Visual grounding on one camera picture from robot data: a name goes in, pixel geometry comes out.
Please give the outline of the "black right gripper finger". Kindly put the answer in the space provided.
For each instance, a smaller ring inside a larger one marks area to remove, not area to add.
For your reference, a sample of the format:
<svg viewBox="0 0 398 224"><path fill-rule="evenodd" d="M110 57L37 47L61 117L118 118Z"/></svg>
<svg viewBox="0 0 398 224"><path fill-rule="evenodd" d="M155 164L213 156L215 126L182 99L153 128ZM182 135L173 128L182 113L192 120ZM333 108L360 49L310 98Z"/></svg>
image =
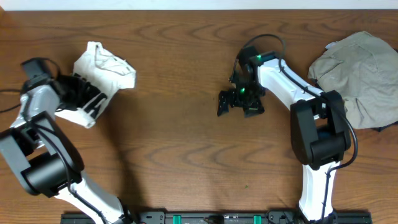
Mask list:
<svg viewBox="0 0 398 224"><path fill-rule="evenodd" d="M220 91L218 95L218 110L217 116L221 116L229 112L229 103L231 100L231 93L229 91Z"/></svg>
<svg viewBox="0 0 398 224"><path fill-rule="evenodd" d="M262 105L257 105L257 106L255 106L253 108L249 108L249 107L243 108L243 111L244 111L244 117L245 118L250 118L250 117L253 117L253 116L257 116L257 115L263 114L264 107Z"/></svg>

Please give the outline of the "white t-shirt with black print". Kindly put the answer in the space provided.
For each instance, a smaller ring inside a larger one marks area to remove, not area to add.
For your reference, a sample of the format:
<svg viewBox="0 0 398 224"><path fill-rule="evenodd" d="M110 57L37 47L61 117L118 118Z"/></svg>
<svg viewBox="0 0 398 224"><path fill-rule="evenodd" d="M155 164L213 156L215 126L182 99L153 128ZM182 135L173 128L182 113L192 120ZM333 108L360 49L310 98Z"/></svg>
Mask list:
<svg viewBox="0 0 398 224"><path fill-rule="evenodd" d="M55 115L87 129L95 125L98 117L112 97L121 89L132 89L136 84L136 70L125 59L106 50L102 43L90 41L86 51L74 63L73 76L86 81L88 99L75 109L64 109Z"/></svg>

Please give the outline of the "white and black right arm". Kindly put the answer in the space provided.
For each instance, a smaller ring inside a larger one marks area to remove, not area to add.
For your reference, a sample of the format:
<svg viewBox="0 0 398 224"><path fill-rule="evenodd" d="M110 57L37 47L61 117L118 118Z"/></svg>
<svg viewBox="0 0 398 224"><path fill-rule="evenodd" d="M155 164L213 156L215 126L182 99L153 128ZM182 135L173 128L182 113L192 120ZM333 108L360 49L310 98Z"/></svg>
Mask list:
<svg viewBox="0 0 398 224"><path fill-rule="evenodd" d="M276 52L260 54L253 46L238 53L241 72L233 71L233 85L218 95L217 115L242 108L245 117L262 114L261 97L273 93L290 111L293 152L303 167L298 206L307 223L334 223L331 194L335 173L351 146L342 114L342 97L324 92L295 74Z"/></svg>

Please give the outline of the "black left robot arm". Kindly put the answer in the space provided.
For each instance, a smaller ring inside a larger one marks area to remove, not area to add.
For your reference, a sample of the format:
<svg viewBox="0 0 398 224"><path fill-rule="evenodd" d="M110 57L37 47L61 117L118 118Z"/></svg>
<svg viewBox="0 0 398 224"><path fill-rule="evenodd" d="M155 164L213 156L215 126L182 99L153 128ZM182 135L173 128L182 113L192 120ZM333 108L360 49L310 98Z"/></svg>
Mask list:
<svg viewBox="0 0 398 224"><path fill-rule="evenodd" d="M24 190L64 200L93 223L139 223L122 201L107 193L85 172L80 153L55 122L55 114L82 109L98 114L105 93L81 76L52 75L47 58L22 62L28 76L21 108L1 133L1 154Z"/></svg>

